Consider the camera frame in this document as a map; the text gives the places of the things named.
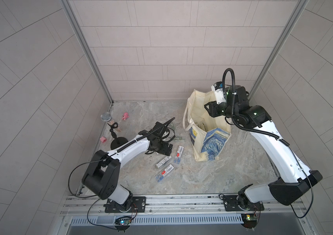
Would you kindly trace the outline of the cream canvas tote bag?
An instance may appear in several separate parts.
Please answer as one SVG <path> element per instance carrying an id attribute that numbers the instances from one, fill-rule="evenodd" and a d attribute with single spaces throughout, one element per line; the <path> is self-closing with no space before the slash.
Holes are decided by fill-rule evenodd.
<path id="1" fill-rule="evenodd" d="M 204 93 L 194 90 L 187 100 L 183 115 L 183 128 L 190 136 L 194 159 L 197 162 L 218 159 L 231 137 L 231 126 L 224 117 L 211 117 L 205 110 L 204 105 L 211 101 L 216 101 L 212 91 Z M 206 122 L 208 132 L 199 128 L 201 121 Z"/>

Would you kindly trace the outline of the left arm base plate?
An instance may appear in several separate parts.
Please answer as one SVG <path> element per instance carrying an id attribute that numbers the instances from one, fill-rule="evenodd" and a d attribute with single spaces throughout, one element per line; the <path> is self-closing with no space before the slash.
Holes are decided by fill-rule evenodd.
<path id="1" fill-rule="evenodd" d="M 144 212 L 146 206 L 146 197 L 130 195 L 123 204 L 119 204 L 114 200 L 108 199 L 104 206 L 105 213 Z"/>

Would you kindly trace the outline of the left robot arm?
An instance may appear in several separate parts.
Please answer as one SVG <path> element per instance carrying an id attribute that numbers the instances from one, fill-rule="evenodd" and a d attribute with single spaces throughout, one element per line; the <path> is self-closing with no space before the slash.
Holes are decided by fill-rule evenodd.
<path id="1" fill-rule="evenodd" d="M 169 137 L 169 124 L 157 122 L 150 130 L 143 130 L 131 141 L 116 144 L 116 148 L 104 152 L 98 150 L 82 177 L 82 183 L 100 199 L 110 199 L 118 204 L 122 211 L 128 211 L 132 205 L 133 194 L 118 184 L 121 167 L 141 153 L 159 153 L 169 156 L 173 145 Z"/>

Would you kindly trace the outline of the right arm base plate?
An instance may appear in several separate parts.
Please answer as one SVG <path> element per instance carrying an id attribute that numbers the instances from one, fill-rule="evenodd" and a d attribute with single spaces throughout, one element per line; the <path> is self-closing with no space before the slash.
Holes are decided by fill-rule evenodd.
<path id="1" fill-rule="evenodd" d="M 225 211 L 263 211 L 264 206 L 261 202 L 252 203 L 242 195 L 220 194 L 219 198 L 223 201 Z"/>

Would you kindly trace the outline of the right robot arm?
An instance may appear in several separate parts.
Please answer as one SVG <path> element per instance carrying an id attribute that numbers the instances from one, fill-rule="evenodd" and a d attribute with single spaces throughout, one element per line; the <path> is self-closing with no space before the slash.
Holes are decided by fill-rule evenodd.
<path id="1" fill-rule="evenodd" d="M 250 132 L 279 173 L 274 182 L 248 185 L 238 192 L 238 204 L 243 210 L 251 204 L 269 200 L 289 206 L 323 179 L 319 171 L 311 170 L 297 157 L 280 136 L 267 111 L 259 105 L 250 106 L 246 89 L 236 85 L 233 69 L 226 69 L 222 80 L 211 89 L 216 100 L 205 104 L 208 114 L 213 118 L 230 118 L 237 128 Z"/>

